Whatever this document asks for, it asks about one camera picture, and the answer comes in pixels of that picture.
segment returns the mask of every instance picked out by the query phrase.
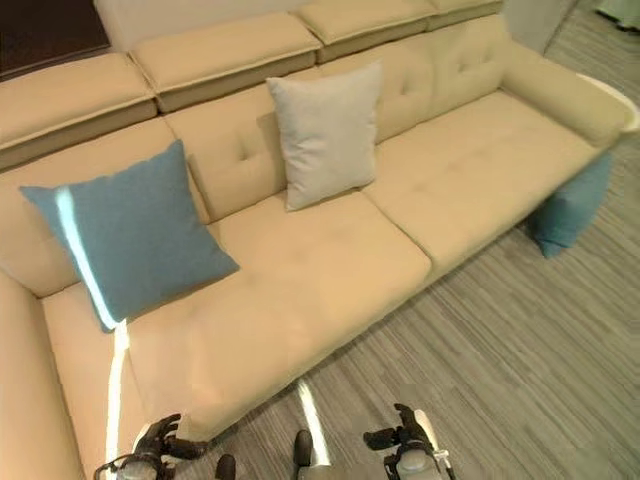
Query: fabric upholstery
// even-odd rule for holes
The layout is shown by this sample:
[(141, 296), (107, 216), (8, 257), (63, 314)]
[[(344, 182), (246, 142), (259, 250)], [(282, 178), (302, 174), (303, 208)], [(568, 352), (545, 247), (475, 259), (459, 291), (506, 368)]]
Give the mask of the fabric upholstery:
[(479, 3), (461, 10), (451, 10), (439, 15), (433, 15), (427, 19), (427, 30), (437, 30), (455, 23), (465, 22), (473, 18), (485, 17), (502, 11), (504, 2), (492, 1)]
[(381, 142), (420, 122), (495, 91), (509, 45), (498, 15), (416, 35), (320, 65), (322, 75), (345, 73), (380, 60), (377, 107)]
[(292, 213), (282, 192), (210, 230), (242, 270), (129, 330), (148, 413), (189, 412), (188, 438), (220, 433), (398, 306), (429, 270), (359, 192)]
[(379, 145), (377, 180), (363, 192), (429, 255), (437, 278), (523, 219), (597, 153), (495, 92)]
[(2, 270), (0, 351), (0, 478), (82, 478), (42, 305)]
[(0, 158), (2, 159), (0, 173), (20, 163), (36, 160), (69, 146), (91, 140), (120, 128), (126, 128), (142, 120), (150, 119), (155, 117), (157, 113), (158, 109), (155, 103), (149, 100), (90, 120), (84, 120), (61, 130), (53, 130), (25, 143), (18, 143), (0, 152)]
[(596, 147), (613, 143), (633, 119), (622, 102), (517, 43), (510, 46), (502, 84)]
[(327, 63), (336, 58), (345, 57), (352, 53), (382, 45), (383, 43), (417, 35), (418, 33), (424, 32), (426, 24), (425, 19), (421, 18), (420, 20), (403, 23), (402, 25), (385, 28), (384, 30), (376, 30), (358, 35), (357, 37), (346, 38), (318, 50), (316, 52), (317, 61), (318, 63)]
[(412, 23), (434, 13), (425, 0), (313, 0), (295, 12), (324, 45)]
[[(136, 46), (131, 55), (162, 100), (166, 92), (297, 57), (320, 46), (295, 17), (274, 13), (147, 40)], [(313, 62), (313, 56), (305, 58)], [(254, 77), (257, 82), (265, 78)], [(248, 85), (236, 83), (224, 93), (245, 86)], [(224, 94), (220, 88), (212, 88), (217, 95)], [(201, 92), (199, 100), (211, 98)], [(172, 109), (184, 106), (172, 104)]]
[[(87, 133), (105, 133), (107, 127), (117, 129), (150, 118), (156, 113), (155, 108), (150, 108), (152, 97), (131, 61), (116, 53), (65, 63), (2, 82), (0, 169), (30, 158), (25, 153), (42, 155), (86, 140)], [(139, 104), (146, 104), (146, 108), (129, 108)], [(103, 115), (108, 118), (100, 125)], [(93, 122), (93, 129), (83, 130), (84, 122)], [(51, 138), (61, 130), (65, 131), (64, 135)], [(72, 143), (65, 144), (63, 139)], [(17, 148), (32, 141), (39, 142), (37, 148)]]
[(72, 259), (105, 332), (238, 269), (198, 220), (180, 140), (113, 175), (20, 191)]
[(509, 38), (500, 15), (425, 34), (435, 72), (431, 117), (494, 92), (504, 76)]
[[(317, 69), (287, 78), (313, 80)], [(275, 104), (266, 85), (167, 115), (213, 220), (286, 188)]]
[(489, 3), (496, 3), (496, 0), (428, 0), (438, 15), (456, 10), (478, 7)]
[(316, 52), (301, 53), (259, 67), (243, 69), (187, 87), (158, 93), (156, 100), (162, 112), (175, 112), (190, 105), (224, 97), (230, 93), (264, 82), (265, 78), (298, 72), (316, 63)]
[(613, 158), (610, 153), (553, 192), (531, 215), (533, 238), (545, 257), (573, 246), (595, 217), (607, 194)]
[[(0, 268), (40, 297), (76, 283), (63, 247), (18, 187), (54, 187), (108, 175), (161, 152), (174, 140), (162, 119), (149, 120), (0, 175)], [(209, 223), (193, 182), (191, 192), (200, 220)]]
[(379, 62), (312, 81), (269, 78), (287, 175), (287, 209), (297, 210), (375, 178)]
[[(108, 388), (114, 336), (100, 330), (89, 292), (81, 283), (44, 298), (42, 305), (59, 381), (78, 441), (84, 478), (92, 479), (95, 469), (106, 461)], [(128, 355), (120, 386), (118, 452), (125, 454), (133, 450), (142, 427), (157, 418), (145, 414)], [(81, 477), (68, 476), (60, 480), (77, 478)]]

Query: sectional sofa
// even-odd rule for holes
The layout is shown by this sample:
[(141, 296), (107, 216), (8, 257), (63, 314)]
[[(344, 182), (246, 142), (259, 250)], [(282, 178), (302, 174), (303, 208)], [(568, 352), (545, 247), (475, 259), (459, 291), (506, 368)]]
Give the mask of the sectional sofa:
[[(315, 0), (0, 84), (0, 477), (91, 477), (114, 359), (19, 186), (108, 175), (184, 142), (199, 219), (241, 269), (129, 325), (117, 451), (174, 412), (181, 435), (216, 435), (619, 139), (630, 109), (514, 43), (500, 6)], [(265, 79), (378, 59), (376, 180), (287, 212)]]

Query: pillow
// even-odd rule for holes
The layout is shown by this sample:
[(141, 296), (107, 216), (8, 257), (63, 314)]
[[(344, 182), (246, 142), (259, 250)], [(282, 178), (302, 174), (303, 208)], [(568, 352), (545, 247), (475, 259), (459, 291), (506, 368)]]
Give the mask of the pillow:
[(374, 180), (380, 62), (320, 80), (268, 78), (267, 84), (280, 127), (288, 210)]
[(589, 226), (607, 193), (611, 164), (611, 155), (603, 155), (534, 212), (531, 230), (545, 257), (571, 247)]
[(71, 256), (104, 331), (238, 269), (198, 220), (181, 141), (112, 176), (20, 190)]

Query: gray carpet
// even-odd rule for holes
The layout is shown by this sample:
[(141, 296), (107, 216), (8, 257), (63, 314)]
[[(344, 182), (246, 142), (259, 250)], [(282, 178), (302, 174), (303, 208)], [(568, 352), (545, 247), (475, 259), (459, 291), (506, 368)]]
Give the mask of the gray carpet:
[[(640, 37), (592, 3), (547, 55), (639, 102)], [(462, 479), (640, 478), (639, 153), (637, 136), (615, 149), (606, 204), (575, 248), (545, 260), (518, 227), (304, 377), (332, 463), (384, 479), (361, 434), (396, 425), (402, 401), (427, 410)], [(179, 478), (213, 478), (223, 452), (240, 479), (291, 478), (304, 425), (290, 387)]]

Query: teal pillow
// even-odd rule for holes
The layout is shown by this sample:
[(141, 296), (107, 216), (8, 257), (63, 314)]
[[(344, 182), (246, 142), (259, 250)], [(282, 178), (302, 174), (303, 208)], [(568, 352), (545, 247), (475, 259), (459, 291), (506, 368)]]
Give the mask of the teal pillow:
[(238, 269), (198, 220), (181, 141), (115, 175), (20, 190), (71, 256), (104, 331)]
[(531, 217), (531, 230), (545, 257), (571, 247), (602, 203), (613, 159), (605, 154), (564, 184)]

